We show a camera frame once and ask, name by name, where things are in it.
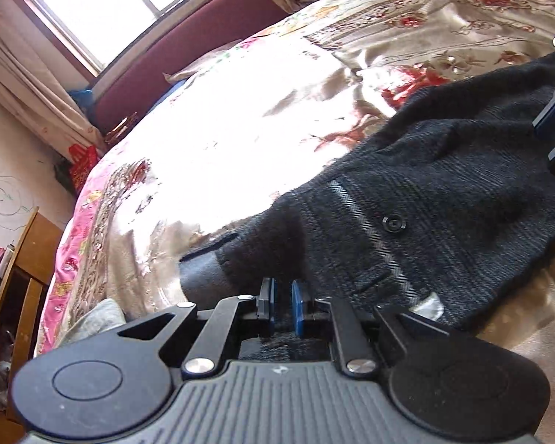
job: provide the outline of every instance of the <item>floral bedspread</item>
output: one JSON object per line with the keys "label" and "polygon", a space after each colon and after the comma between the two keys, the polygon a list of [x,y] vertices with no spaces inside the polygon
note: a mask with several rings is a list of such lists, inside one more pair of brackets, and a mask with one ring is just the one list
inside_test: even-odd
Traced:
{"label": "floral bedspread", "polygon": [[416,90],[553,50],[555,0],[321,0],[200,71],[90,173],[40,323],[185,299],[178,259],[377,131]]}

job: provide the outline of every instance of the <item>circular pad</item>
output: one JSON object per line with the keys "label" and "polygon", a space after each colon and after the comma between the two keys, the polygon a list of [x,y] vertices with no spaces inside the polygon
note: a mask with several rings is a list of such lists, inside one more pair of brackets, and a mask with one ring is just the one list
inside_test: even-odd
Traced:
{"label": "circular pad", "polygon": [[160,343],[103,333],[28,361],[11,397],[26,427],[57,440],[98,440],[135,428],[173,389]]}
{"label": "circular pad", "polygon": [[410,346],[392,369],[389,392],[419,426],[469,442],[533,433],[550,395],[545,374],[532,361],[465,336]]}
{"label": "circular pad", "polygon": [[100,360],[84,360],[62,367],[54,377],[54,387],[63,397],[74,401],[94,401],[114,393],[123,374]]}

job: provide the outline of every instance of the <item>red bag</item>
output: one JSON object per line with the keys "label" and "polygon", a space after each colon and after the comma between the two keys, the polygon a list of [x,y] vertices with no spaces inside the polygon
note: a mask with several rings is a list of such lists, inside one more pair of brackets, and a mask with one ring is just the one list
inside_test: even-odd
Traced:
{"label": "red bag", "polygon": [[84,148],[80,144],[72,145],[68,151],[72,157],[74,164],[70,169],[70,177],[72,178],[72,183],[76,189],[76,193],[79,194],[84,183],[89,176],[90,170],[95,167],[99,161],[99,156],[96,152],[96,147],[94,145]]}

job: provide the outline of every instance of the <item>button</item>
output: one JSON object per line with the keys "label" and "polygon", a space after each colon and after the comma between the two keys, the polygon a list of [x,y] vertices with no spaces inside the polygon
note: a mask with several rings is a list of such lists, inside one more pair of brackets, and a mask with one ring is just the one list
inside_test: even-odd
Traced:
{"label": "button", "polygon": [[406,228],[407,221],[397,213],[392,213],[382,219],[382,225],[384,225],[387,232],[396,234]]}

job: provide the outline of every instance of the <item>pillow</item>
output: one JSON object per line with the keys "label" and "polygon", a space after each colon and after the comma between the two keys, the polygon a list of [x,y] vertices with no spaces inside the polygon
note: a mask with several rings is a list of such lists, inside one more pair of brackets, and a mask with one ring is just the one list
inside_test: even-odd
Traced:
{"label": "pillow", "polygon": [[241,43],[243,40],[235,40],[221,47],[217,47],[209,52],[205,53],[201,57],[199,57],[193,63],[187,65],[184,69],[179,70],[177,73],[169,75],[167,73],[163,73],[164,79],[168,81],[171,85],[174,85],[178,81],[184,80],[185,78],[189,78],[195,75],[200,70],[207,68],[211,65],[220,55],[222,55],[226,50],[230,50],[234,47],[237,43]]}

